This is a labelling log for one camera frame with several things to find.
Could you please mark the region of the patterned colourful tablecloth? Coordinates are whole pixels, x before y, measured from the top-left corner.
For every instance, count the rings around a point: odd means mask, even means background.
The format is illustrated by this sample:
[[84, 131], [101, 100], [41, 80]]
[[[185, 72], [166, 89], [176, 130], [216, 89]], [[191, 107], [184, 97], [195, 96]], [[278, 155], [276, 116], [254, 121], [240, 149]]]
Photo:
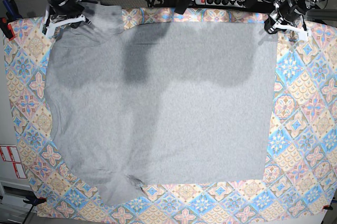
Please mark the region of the patterned colourful tablecloth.
[[71, 174], [50, 140], [44, 81], [52, 40], [41, 17], [12, 22], [1, 36], [16, 146], [26, 179], [46, 202], [43, 217], [102, 223], [256, 223], [324, 213], [336, 191], [336, 29], [308, 22], [301, 42], [279, 35], [263, 179], [149, 185], [145, 196], [116, 207]]

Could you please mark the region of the black orange clamp bottom left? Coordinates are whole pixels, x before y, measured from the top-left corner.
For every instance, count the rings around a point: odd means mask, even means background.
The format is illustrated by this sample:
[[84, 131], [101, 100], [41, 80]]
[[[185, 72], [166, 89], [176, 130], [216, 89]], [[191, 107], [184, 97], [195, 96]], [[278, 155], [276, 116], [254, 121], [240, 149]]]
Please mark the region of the black orange clamp bottom left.
[[36, 207], [36, 206], [38, 206], [40, 204], [45, 203], [46, 202], [46, 198], [36, 198], [35, 196], [26, 196], [23, 199], [23, 202], [27, 203], [27, 204], [30, 204], [33, 207]]

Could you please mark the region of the grey T-shirt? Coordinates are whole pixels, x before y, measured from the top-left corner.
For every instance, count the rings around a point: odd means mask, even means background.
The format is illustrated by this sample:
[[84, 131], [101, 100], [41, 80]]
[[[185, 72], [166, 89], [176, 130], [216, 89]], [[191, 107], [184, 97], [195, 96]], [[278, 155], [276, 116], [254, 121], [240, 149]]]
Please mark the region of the grey T-shirt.
[[124, 29], [119, 6], [85, 3], [46, 71], [51, 138], [104, 204], [145, 186], [262, 179], [278, 36], [261, 23]]

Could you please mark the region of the black orange clamp top left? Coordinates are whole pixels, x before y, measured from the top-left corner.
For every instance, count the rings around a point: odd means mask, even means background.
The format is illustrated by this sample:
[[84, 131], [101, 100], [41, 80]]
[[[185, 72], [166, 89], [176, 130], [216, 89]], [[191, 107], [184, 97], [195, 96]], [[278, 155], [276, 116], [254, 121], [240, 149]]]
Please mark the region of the black orange clamp top left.
[[14, 0], [3, 0], [3, 4], [7, 10], [6, 17], [1, 17], [1, 30], [5, 37], [12, 41], [15, 38], [14, 30], [11, 26], [11, 22], [21, 19], [18, 7]]

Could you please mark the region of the orange clamp bottom right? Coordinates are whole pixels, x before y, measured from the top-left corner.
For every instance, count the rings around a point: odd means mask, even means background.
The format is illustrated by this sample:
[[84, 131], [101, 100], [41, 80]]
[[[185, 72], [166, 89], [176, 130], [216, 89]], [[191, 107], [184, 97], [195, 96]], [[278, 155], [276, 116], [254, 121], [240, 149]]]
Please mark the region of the orange clamp bottom right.
[[323, 207], [324, 210], [333, 210], [333, 206], [332, 205], [326, 205]]

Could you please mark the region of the white power strip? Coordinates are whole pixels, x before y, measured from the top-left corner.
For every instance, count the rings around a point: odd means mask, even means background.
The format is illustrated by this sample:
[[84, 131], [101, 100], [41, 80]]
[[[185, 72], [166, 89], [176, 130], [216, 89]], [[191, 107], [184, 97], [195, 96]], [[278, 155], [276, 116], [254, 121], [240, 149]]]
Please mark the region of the white power strip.
[[243, 8], [243, 0], [194, 0], [195, 5]]

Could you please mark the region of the red white labels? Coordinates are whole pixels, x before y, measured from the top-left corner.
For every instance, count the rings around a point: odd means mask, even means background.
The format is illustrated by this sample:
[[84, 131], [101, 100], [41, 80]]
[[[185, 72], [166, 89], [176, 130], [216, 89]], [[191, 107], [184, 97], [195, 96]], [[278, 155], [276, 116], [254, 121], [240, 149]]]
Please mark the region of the red white labels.
[[1, 165], [11, 164], [17, 179], [26, 179], [25, 170], [18, 150], [14, 145], [1, 145]]

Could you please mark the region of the black orange clamp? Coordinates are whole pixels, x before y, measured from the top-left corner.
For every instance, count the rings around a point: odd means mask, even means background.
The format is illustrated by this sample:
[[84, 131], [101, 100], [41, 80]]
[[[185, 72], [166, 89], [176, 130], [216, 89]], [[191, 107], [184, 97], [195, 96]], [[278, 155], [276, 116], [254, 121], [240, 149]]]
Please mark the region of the black orange clamp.
[[3, 4], [7, 10], [6, 17], [1, 17], [1, 30], [5, 37], [12, 41], [15, 38], [14, 30], [11, 26], [11, 22], [21, 19], [18, 7], [14, 0], [3, 0]]
[[36, 206], [38, 206], [40, 204], [45, 203], [46, 202], [46, 198], [36, 198], [35, 196], [26, 196], [23, 199], [23, 202], [27, 203], [27, 204], [30, 204], [33, 207], [36, 207]]

